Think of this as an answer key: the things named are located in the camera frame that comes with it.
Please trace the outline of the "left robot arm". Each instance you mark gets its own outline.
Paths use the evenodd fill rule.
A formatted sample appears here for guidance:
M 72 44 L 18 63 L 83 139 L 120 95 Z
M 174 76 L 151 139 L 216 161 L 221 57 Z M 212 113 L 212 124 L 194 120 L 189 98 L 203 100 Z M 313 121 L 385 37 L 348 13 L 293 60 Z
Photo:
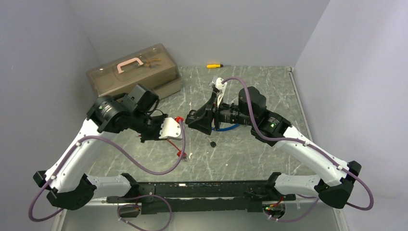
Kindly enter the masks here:
M 143 141 L 159 140 L 166 115 L 152 116 L 158 103 L 158 95 L 140 84 L 130 93 L 97 98 L 71 147 L 55 165 L 33 176 L 36 184 L 48 191 L 50 204 L 77 210 L 100 197 L 116 196 L 126 202 L 134 201 L 140 194 L 139 184 L 128 173 L 96 177 L 87 175 L 86 171 L 101 153 L 102 144 L 126 129 L 140 134 Z

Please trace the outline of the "red cable lock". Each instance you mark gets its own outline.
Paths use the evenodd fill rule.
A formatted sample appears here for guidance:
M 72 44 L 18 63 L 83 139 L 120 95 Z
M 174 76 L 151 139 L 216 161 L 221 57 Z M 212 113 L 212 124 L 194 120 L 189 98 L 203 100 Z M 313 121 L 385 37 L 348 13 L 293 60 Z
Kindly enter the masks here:
M 182 160 L 187 161 L 187 155 L 185 152 L 182 152 L 182 150 L 178 148 L 171 140 L 167 139 L 166 141 L 169 142 L 177 150 L 178 157 L 182 156 Z

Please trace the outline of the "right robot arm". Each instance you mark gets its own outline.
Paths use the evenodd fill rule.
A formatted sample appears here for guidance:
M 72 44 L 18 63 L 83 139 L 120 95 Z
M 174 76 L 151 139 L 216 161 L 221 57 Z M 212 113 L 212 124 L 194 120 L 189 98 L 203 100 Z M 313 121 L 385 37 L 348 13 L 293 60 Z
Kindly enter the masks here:
M 314 171 L 311 176 L 289 176 L 274 172 L 265 184 L 266 196 L 276 200 L 288 194 L 318 197 L 331 207 L 342 209 L 354 188 L 355 178 L 361 171 L 356 161 L 346 162 L 331 154 L 321 154 L 316 145 L 306 138 L 290 121 L 266 107 L 266 98 L 255 87 L 248 87 L 250 102 L 246 100 L 245 90 L 239 92 L 238 104 L 216 104 L 217 90 L 198 110 L 190 110 L 186 118 L 189 128 L 206 135 L 217 130 L 220 123 L 251 126 L 248 104 L 252 105 L 256 126 L 260 132 L 273 138 L 261 138 L 251 126 L 251 134 L 271 147 L 281 148 Z

